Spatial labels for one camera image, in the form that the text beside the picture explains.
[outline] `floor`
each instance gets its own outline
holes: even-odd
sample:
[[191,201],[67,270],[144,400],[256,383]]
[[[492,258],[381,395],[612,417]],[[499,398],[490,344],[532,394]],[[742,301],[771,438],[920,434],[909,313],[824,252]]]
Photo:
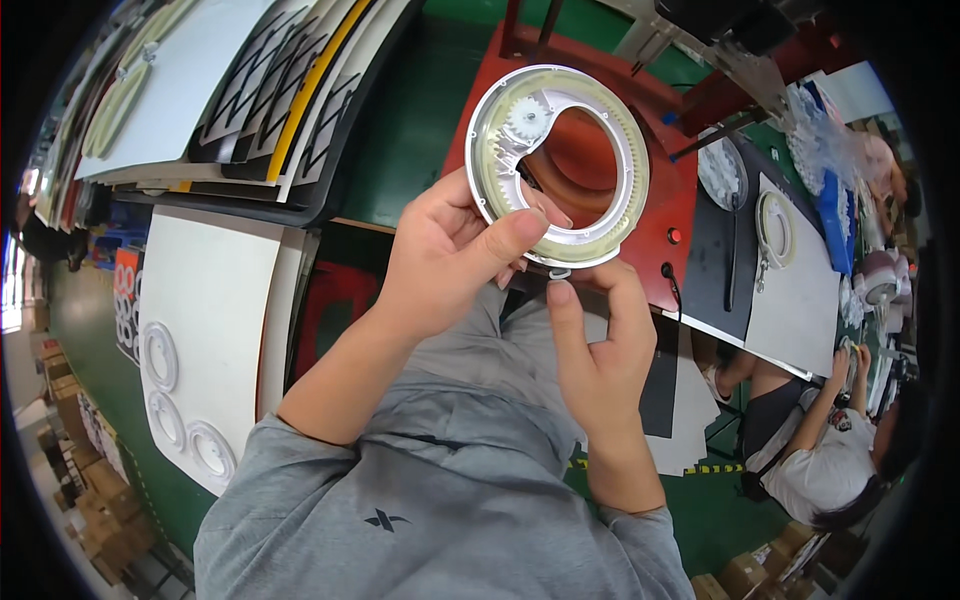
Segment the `floor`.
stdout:
[[[389,99],[389,109],[377,111],[367,132],[361,133],[375,136],[370,139],[371,151],[346,171],[352,185],[348,188],[350,203],[345,216],[371,222],[378,218],[389,220],[392,215],[370,213],[374,206],[372,197],[391,194],[399,210],[439,174],[473,74],[506,6],[505,0],[465,4],[460,0],[429,0],[424,9],[428,16],[421,26],[439,45],[430,49],[422,44],[408,44],[400,49],[402,56],[396,62],[399,68],[388,74],[392,82],[386,82],[394,86],[396,94]],[[547,4],[546,0],[529,0],[523,20],[537,23]],[[449,17],[470,22],[446,21]],[[623,16],[593,0],[568,0],[557,32],[610,51],[628,26],[629,21]],[[672,49],[650,70],[664,81],[683,84],[695,83],[707,72]],[[444,85],[430,84],[440,78]],[[431,87],[440,87],[444,93],[432,94]],[[748,134],[761,147],[778,148],[787,177],[802,188],[792,166],[786,164],[789,160],[784,159],[788,153],[782,134],[769,128],[751,128]],[[410,152],[412,145],[416,145],[417,152]],[[382,202],[375,205],[384,212]],[[385,265],[382,255],[389,252],[390,243],[379,235],[382,234],[330,224],[324,227],[321,256],[345,262],[348,258],[348,264],[380,274]],[[144,506],[168,541],[192,558],[193,540],[214,497],[154,447],[143,408],[139,371],[114,344],[111,275],[86,267],[68,274],[58,267],[51,282],[51,331],[60,340],[78,379],[129,452],[133,471],[130,475]],[[332,319],[331,323],[322,324],[322,329],[336,332],[345,326],[342,319]],[[730,436],[716,443],[732,447]],[[736,473],[662,479],[684,567],[690,576],[718,572],[731,557],[755,550],[775,538],[788,520],[772,503],[757,505],[739,497]],[[586,492],[586,475],[581,469],[572,469],[567,481],[578,491]]]

